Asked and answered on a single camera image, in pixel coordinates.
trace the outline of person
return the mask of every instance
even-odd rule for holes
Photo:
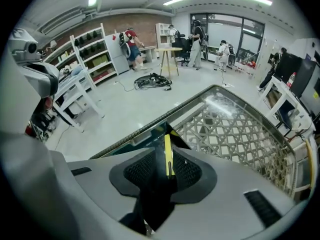
[[[268,72],[268,74],[266,75],[265,79],[262,81],[262,83],[257,86],[257,89],[259,90],[259,92],[270,82],[272,76],[274,75],[274,73],[276,72],[277,66],[281,60],[281,57],[283,54],[285,54],[287,52],[287,49],[282,47],[280,52],[277,52],[273,58],[271,59],[271,69]]]
[[[176,32],[177,32],[177,29],[175,28],[174,25],[171,24],[169,26],[169,37],[170,37],[171,43],[175,43],[176,42]]]
[[[190,39],[193,39],[193,44],[190,52],[190,61],[188,67],[196,67],[196,70],[200,69],[201,61],[201,41],[204,38],[204,30],[200,26],[200,20],[196,19],[193,21],[194,31],[190,35]]]
[[[221,40],[220,47],[217,52],[217,58],[214,61],[213,69],[218,70],[220,68],[221,71],[227,72],[227,64],[228,64],[228,56],[230,54],[229,46],[225,40]]]
[[[147,68],[144,66],[144,61],[141,57],[141,52],[139,51],[139,48],[137,47],[136,43],[138,43],[142,47],[145,47],[145,45],[138,39],[137,34],[134,32],[134,29],[132,27],[128,28],[125,31],[125,35],[129,39],[127,41],[127,44],[130,48],[130,57],[128,58],[128,60],[132,62],[133,70],[138,70],[137,63],[140,66],[140,70],[146,70]]]

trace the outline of brick wall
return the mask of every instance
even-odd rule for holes
[[[69,41],[70,36],[74,35],[77,37],[84,32],[98,28],[100,27],[100,23],[103,24],[106,36],[113,34],[115,30],[117,32],[122,32],[129,27],[132,27],[138,35],[139,40],[143,42],[145,46],[156,46],[156,24],[171,24],[171,18],[168,16],[147,13],[128,13],[97,18],[75,27],[55,38],[57,48]]]

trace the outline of white desk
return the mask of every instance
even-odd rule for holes
[[[272,86],[275,85],[277,87],[278,92],[281,93],[280,99],[276,102],[272,109],[269,111],[265,111],[263,114],[267,119],[272,118],[272,116],[280,109],[280,107],[285,103],[285,101],[289,101],[292,106],[299,111],[299,114],[295,117],[296,121],[292,124],[293,131],[307,130],[308,128],[315,128],[311,117],[308,112],[304,109],[304,107],[300,104],[298,99],[294,96],[294,94],[286,87],[286,84],[282,81],[279,81],[277,78],[272,76],[272,79],[268,83],[265,91],[262,93],[260,98],[255,104],[255,107],[258,108],[260,103],[263,102],[264,98],[270,92]]]
[[[85,79],[87,86],[83,86],[80,81]],[[70,98],[65,100],[61,106],[59,106],[56,103],[56,100],[60,98],[62,95],[64,95],[66,92],[68,92],[70,89],[75,90],[76,92],[74,95],[72,95]],[[95,101],[93,101],[90,96],[87,94],[86,90],[91,88],[98,100],[101,100],[98,92],[97,87],[92,82],[91,77],[82,70],[78,75],[75,76],[68,76],[65,80],[59,83],[58,90],[54,96],[53,101],[53,107],[76,129],[78,129],[80,132],[83,132],[84,129],[75,121],[72,120],[72,118],[64,112],[64,110],[69,107],[73,102],[77,102],[77,99],[81,96],[84,97],[86,102],[100,115],[102,118],[105,116],[105,114],[100,110],[100,108],[97,107]]]

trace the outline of yellow strap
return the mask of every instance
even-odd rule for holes
[[[164,148],[165,148],[165,172],[167,176],[175,175],[173,164],[174,160],[172,159],[172,150],[171,150],[171,141],[170,134],[164,136]]]

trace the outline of red shirt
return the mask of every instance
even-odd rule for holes
[[[137,34],[133,30],[127,30],[125,32],[125,34],[126,34],[126,36],[128,38],[137,36]],[[127,43],[128,43],[129,46],[135,46],[136,45],[135,40],[133,38],[131,40],[129,40]]]

